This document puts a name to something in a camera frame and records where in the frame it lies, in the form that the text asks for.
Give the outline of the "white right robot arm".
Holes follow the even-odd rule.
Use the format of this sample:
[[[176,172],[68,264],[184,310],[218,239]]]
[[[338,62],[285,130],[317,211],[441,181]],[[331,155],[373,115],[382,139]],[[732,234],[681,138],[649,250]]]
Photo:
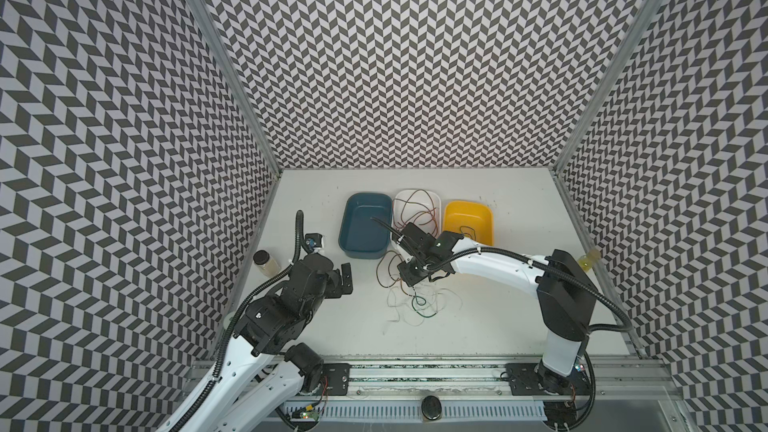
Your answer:
[[[413,224],[397,230],[381,219],[372,221],[391,233],[403,257],[399,275],[409,287],[467,275],[536,298],[547,336],[543,356],[532,373],[539,390],[547,395],[560,395],[573,387],[571,375],[577,361],[586,358],[593,333],[632,329],[622,307],[603,295],[563,250],[546,256],[525,255],[482,244],[461,233],[445,231],[435,237]]]

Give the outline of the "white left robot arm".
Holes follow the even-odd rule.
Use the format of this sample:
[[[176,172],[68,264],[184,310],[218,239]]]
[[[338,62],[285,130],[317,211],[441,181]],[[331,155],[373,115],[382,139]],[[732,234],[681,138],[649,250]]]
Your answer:
[[[252,431],[276,414],[311,431],[333,392],[324,361],[299,342],[324,300],[353,291],[351,266],[318,252],[295,216],[289,265],[249,293],[215,348],[213,365],[161,425],[162,431]]]

